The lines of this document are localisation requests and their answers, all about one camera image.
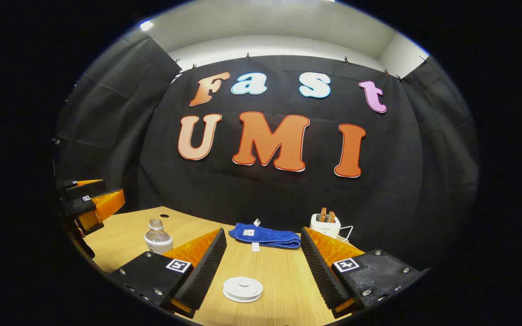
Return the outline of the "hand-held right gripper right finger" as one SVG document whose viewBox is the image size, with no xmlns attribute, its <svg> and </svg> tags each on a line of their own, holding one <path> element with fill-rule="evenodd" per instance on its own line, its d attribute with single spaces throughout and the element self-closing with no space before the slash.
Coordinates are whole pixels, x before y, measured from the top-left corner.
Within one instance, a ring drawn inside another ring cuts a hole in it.
<svg viewBox="0 0 522 326">
<path fill-rule="evenodd" d="M 385 250 L 365 252 L 307 227 L 300 246 L 335 318 L 379 305 L 421 277 L 420 270 Z"/>
</svg>

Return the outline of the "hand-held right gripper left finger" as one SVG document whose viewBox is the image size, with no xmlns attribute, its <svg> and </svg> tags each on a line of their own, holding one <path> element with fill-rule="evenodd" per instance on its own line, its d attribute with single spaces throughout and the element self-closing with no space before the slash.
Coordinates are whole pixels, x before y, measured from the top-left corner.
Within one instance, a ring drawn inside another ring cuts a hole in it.
<svg viewBox="0 0 522 326">
<path fill-rule="evenodd" d="M 153 305 L 193 318 L 226 247 L 225 231 L 217 228 L 164 254 L 144 252 L 108 276 Z"/>
</svg>

